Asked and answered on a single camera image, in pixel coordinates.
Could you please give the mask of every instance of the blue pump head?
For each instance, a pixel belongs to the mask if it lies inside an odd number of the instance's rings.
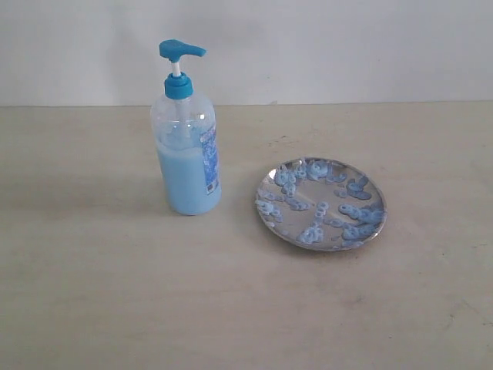
[[[203,56],[205,49],[178,40],[166,40],[159,44],[159,54],[171,62],[173,72],[164,81],[164,94],[174,100],[185,99],[193,94],[192,80],[179,70],[181,56]]]

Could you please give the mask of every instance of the beige table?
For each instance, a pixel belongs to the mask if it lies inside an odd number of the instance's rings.
[[[148,108],[0,109],[0,368],[493,368],[493,103],[217,112],[223,199],[181,217]],[[301,155],[375,180],[378,239],[264,228],[257,183]]]

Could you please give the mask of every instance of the stainless steel plate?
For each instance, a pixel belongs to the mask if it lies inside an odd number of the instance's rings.
[[[300,158],[273,168],[255,204],[279,237],[313,251],[346,251],[376,237],[387,218],[384,196],[361,171],[337,160]]]

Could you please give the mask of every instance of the pump dispenser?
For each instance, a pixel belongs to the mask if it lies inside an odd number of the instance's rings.
[[[178,40],[161,42],[159,54],[171,62],[172,72],[164,81],[164,94],[151,108],[168,202],[186,215],[206,213],[221,198],[216,114],[210,100],[193,91],[192,80],[179,67],[182,56],[205,53]]]

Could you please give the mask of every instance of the blue label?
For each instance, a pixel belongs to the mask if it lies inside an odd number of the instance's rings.
[[[207,193],[212,193],[219,186],[219,161],[216,147],[216,127],[200,135],[203,154],[203,170],[206,174]]]

